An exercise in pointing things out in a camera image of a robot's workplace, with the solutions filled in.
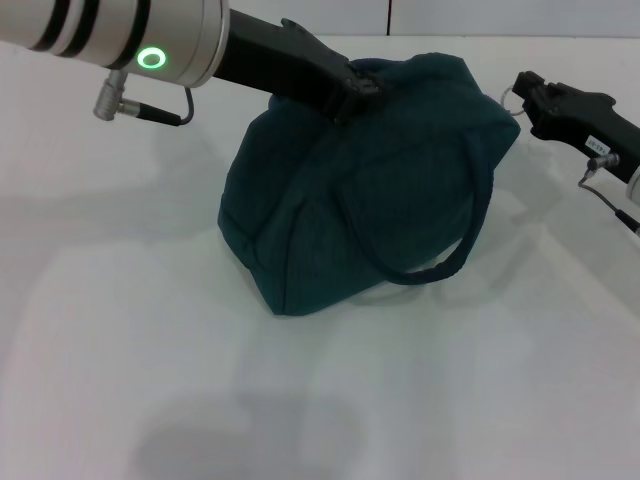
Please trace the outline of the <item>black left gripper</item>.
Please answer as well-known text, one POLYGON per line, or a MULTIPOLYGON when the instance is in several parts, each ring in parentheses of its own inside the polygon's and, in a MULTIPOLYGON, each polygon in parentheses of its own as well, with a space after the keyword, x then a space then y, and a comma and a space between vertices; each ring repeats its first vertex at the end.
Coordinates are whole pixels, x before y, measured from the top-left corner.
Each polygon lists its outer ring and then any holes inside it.
POLYGON ((380 74, 387 66, 349 63, 291 20, 277 26, 232 10, 226 48, 214 76, 303 103, 343 124, 384 95, 380 74))

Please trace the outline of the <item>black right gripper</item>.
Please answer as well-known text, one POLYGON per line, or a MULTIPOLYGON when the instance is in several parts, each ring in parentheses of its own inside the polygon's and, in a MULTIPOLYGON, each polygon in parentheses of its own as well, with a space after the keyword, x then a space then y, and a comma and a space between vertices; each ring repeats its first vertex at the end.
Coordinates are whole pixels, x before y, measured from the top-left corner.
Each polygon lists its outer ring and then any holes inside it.
POLYGON ((533 136, 590 158, 616 154, 620 163, 609 171, 624 183, 631 180, 639 168, 639 128, 615 112, 612 97, 548 83, 533 71, 520 72, 512 91, 528 108, 533 136))

